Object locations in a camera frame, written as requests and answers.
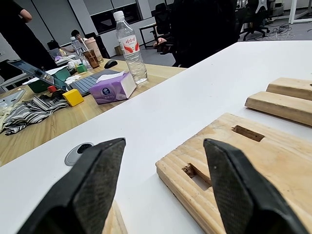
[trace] rectangular slot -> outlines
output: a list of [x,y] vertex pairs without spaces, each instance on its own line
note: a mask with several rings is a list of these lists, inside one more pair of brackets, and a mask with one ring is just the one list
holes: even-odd
[[199,169],[191,163],[188,163],[182,170],[202,189],[209,189],[212,184],[209,177],[205,176]]
[[247,128],[243,128],[239,125],[236,125],[232,131],[257,142],[260,142],[264,138],[264,135],[253,132]]

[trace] brown cup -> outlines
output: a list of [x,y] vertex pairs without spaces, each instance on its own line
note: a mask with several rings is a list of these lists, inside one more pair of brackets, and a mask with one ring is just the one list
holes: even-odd
[[83,55],[86,57],[92,68],[99,67],[98,59],[93,49],[83,52]]

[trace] plastic water bottle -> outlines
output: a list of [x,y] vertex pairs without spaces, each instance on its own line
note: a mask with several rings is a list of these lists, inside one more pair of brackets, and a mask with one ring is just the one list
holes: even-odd
[[82,52],[84,52],[84,50],[83,50],[80,42],[75,37],[71,37],[70,40],[72,40],[71,44],[72,44],[72,47],[74,48],[75,52],[77,53],[77,55],[79,57],[83,56]]
[[143,63],[135,32],[125,20],[122,11],[115,12],[114,18],[117,24],[117,38],[128,64],[129,71],[136,84],[141,84],[147,81],[147,71]]
[[82,48],[81,43],[75,37],[71,37],[70,40],[72,40],[72,43],[71,43],[72,47],[74,48],[82,64],[85,65],[85,67],[88,70],[92,69],[90,63],[88,62],[86,57],[83,55],[84,49]]

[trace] bottle label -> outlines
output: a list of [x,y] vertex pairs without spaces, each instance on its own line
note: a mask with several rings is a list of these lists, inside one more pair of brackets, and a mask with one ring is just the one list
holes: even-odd
[[121,38],[120,44],[123,47],[125,55],[130,55],[140,50],[140,46],[135,35]]

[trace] person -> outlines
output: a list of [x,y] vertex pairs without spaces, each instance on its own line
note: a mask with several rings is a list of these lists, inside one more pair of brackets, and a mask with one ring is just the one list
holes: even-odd
[[[80,42],[80,45],[81,45],[81,47],[82,47],[82,49],[83,49],[84,51],[87,51],[87,50],[88,50],[88,49],[84,46],[84,44],[82,43],[82,40],[85,40],[86,38],[83,38],[83,37],[80,35],[80,32],[79,32],[77,29],[73,30],[72,33],[71,33],[71,35],[72,35],[72,37],[75,37],[75,38]],[[61,49],[64,50],[64,51],[66,51],[66,52],[69,52],[69,53],[74,53],[74,52],[75,52],[75,50],[73,49],[73,47],[72,47],[72,48],[62,47]]]
[[26,25],[31,14],[13,0],[0,1],[0,33],[21,60],[44,70],[57,68],[54,60]]
[[232,0],[175,0],[170,34],[154,48],[172,53],[174,66],[191,67],[238,40]]

